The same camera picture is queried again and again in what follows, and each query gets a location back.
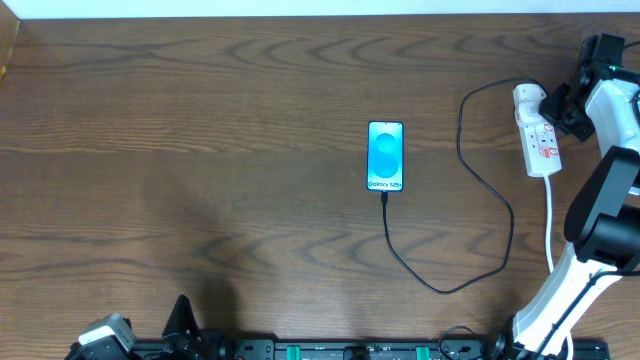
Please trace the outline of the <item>blue smartphone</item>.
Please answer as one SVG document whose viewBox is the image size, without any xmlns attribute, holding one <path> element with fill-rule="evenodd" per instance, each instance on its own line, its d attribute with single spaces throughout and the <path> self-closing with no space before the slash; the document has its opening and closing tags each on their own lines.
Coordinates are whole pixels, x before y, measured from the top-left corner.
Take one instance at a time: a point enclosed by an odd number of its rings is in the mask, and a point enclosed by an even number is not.
<svg viewBox="0 0 640 360">
<path fill-rule="evenodd" d="M 404 124 L 371 121 L 368 124 L 366 188 L 374 192 L 404 189 Z"/>
</svg>

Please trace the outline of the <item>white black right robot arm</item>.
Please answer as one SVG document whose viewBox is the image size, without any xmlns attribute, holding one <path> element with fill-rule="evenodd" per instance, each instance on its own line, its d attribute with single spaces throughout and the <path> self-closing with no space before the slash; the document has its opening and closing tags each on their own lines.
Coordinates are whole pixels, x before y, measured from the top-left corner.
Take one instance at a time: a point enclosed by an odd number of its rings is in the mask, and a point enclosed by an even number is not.
<svg viewBox="0 0 640 360">
<path fill-rule="evenodd" d="M 559 261 L 497 337 L 493 359 L 577 358 L 573 326 L 609 286 L 639 273 L 639 210 L 625 202 L 639 192 L 639 75 L 622 65 L 628 47 L 619 36 L 591 36 L 569 82 L 551 94 L 537 84 L 513 91 L 529 176 L 560 170 L 557 130 L 596 136 L 602 158 L 567 211 Z"/>
</svg>

